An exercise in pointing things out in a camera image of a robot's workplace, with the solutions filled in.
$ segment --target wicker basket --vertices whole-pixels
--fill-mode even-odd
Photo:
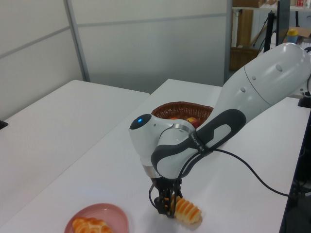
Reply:
[[[186,120],[189,117],[194,117],[199,121],[200,125],[202,125],[212,111],[212,107],[196,103],[171,102],[157,107],[151,114],[162,119],[171,119],[175,117]]]

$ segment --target apple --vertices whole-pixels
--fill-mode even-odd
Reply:
[[[194,126],[194,128],[198,128],[200,126],[200,122],[195,117],[189,117],[187,118],[187,122],[190,122],[191,125]]]

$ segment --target bread roll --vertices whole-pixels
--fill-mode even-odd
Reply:
[[[174,208],[174,196],[172,197],[171,209]],[[193,224],[202,221],[201,210],[197,206],[193,205],[192,202],[180,198],[176,198],[176,209],[174,217],[178,220],[184,221],[187,224]]]
[[[78,217],[72,222],[75,233],[112,233],[107,224],[94,217]]]

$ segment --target shelf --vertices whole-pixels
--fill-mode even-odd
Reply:
[[[232,9],[242,9],[242,10],[273,10],[273,11],[276,11],[276,10],[277,10],[277,3],[275,3],[275,4],[273,4],[273,5],[264,4],[264,5],[262,5],[260,8],[255,8],[255,7],[238,7],[238,6],[234,6],[234,7],[232,7]],[[311,8],[305,8],[305,7],[301,7],[301,6],[291,6],[290,11],[311,12]]]

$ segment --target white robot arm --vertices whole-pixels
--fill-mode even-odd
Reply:
[[[295,44],[282,44],[246,64],[224,84],[214,110],[197,130],[186,121],[150,114],[135,119],[131,139],[160,196],[179,193],[180,187],[170,186],[260,113],[291,94],[308,92],[310,75],[310,54]]]

